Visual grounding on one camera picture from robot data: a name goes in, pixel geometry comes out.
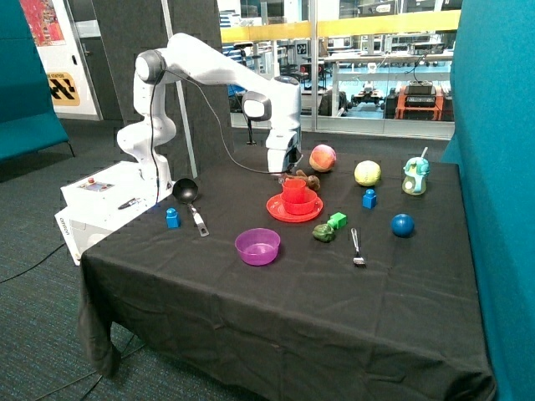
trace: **spoon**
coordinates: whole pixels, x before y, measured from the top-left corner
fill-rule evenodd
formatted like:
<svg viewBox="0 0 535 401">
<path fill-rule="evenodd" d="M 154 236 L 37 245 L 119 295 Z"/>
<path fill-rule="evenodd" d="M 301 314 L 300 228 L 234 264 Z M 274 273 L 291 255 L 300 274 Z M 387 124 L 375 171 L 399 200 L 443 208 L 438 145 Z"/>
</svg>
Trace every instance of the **spoon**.
<svg viewBox="0 0 535 401">
<path fill-rule="evenodd" d="M 199 187 L 194 180 L 190 180 L 189 178 L 182 178 L 173 185 L 173 196 L 181 203 L 188 205 L 201 236 L 207 236 L 210 233 L 208 232 L 201 215 L 197 209 L 193 207 L 193 201 L 197 198 L 198 193 Z"/>
</svg>

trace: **red plate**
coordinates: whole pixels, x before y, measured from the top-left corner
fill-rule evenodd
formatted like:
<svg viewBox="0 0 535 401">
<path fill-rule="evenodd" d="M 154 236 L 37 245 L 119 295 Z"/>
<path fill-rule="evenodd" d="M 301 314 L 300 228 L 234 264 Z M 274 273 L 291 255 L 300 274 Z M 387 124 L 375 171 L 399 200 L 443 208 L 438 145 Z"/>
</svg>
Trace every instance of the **red plate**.
<svg viewBox="0 0 535 401">
<path fill-rule="evenodd" d="M 269 214 L 275 217 L 277 220 L 286 221 L 287 223 L 302 223 L 317 217 L 319 212 L 324 208 L 324 203 L 318 197 L 316 198 L 316 205 L 310 213 L 306 215 L 291 215 L 284 210 L 281 194 L 278 194 L 267 201 L 266 207 Z"/>
</svg>

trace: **label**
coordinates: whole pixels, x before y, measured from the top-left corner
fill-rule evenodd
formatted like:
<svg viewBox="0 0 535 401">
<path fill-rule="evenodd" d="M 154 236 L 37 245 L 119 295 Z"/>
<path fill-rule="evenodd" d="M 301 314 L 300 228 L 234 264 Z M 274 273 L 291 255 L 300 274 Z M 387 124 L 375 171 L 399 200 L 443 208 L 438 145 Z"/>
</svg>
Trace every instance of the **label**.
<svg viewBox="0 0 535 401">
<path fill-rule="evenodd" d="M 47 74 L 50 95 L 54 106 L 79 106 L 80 97 L 74 79 L 67 73 Z"/>
</svg>

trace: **yellow ball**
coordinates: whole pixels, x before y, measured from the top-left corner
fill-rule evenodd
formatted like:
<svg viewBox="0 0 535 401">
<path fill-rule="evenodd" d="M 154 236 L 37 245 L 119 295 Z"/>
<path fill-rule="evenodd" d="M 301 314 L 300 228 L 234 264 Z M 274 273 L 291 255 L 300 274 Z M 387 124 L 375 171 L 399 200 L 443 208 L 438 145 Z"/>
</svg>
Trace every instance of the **yellow ball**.
<svg viewBox="0 0 535 401">
<path fill-rule="evenodd" d="M 354 179 L 362 186 L 373 186 L 381 179 L 381 168 L 374 161 L 361 161 L 354 169 Z"/>
</svg>

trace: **plastic bowl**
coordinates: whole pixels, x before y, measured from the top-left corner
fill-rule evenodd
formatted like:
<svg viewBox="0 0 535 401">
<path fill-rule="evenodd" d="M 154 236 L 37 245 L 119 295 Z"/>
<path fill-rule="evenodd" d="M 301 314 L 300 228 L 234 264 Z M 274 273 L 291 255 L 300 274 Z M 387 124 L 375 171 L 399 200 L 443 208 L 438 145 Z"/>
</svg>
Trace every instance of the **plastic bowl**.
<svg viewBox="0 0 535 401">
<path fill-rule="evenodd" d="M 292 203 L 288 202 L 284 193 L 281 194 L 281 199 L 283 200 L 284 210 L 290 215 L 307 215 L 314 210 L 316 205 L 316 199 L 318 194 L 313 190 L 307 190 L 304 196 L 303 203 Z"/>
<path fill-rule="evenodd" d="M 251 266 L 263 266 L 275 260 L 281 237 L 267 228 L 253 228 L 240 234 L 234 245 L 238 255 Z"/>
</svg>

